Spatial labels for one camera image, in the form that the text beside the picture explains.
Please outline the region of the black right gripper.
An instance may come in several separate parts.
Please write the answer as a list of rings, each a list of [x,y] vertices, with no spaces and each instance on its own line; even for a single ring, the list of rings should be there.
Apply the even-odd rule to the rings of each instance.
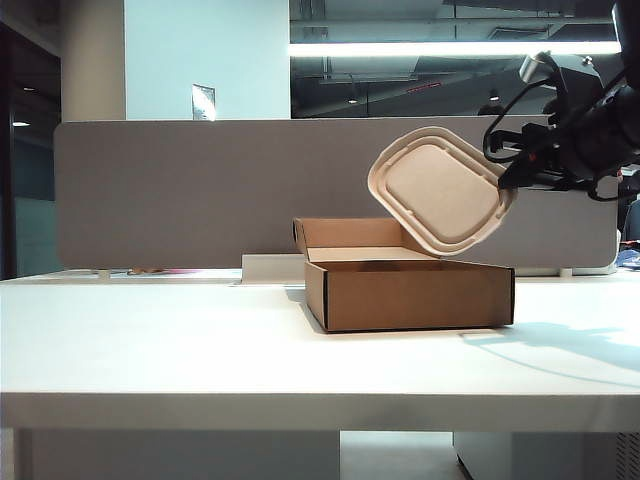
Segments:
[[[549,145],[499,160],[509,166],[498,187],[550,189],[554,183],[597,183],[639,161],[639,87],[604,85],[597,74],[559,74],[549,125],[527,123],[523,145]]]

